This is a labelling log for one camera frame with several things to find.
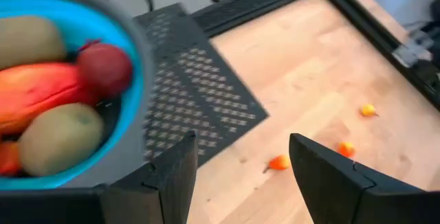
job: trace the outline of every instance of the black frame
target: black frame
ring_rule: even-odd
[[[232,17],[222,24],[210,27],[204,32],[209,37],[226,32],[245,22],[256,19],[272,10],[297,0],[271,0],[264,5],[250,9],[240,16]],[[329,0],[368,41],[433,105],[440,111],[440,97],[437,92],[409,68],[403,66],[393,52],[402,45],[368,10],[357,0]]]

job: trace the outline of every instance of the wooden table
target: wooden table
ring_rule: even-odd
[[[360,0],[395,36],[404,31]],[[440,190],[440,113],[327,1],[299,0],[212,39],[269,118],[197,173],[190,224],[312,223],[292,170],[263,173],[289,134],[425,190]],[[373,103],[379,117],[364,118]]]

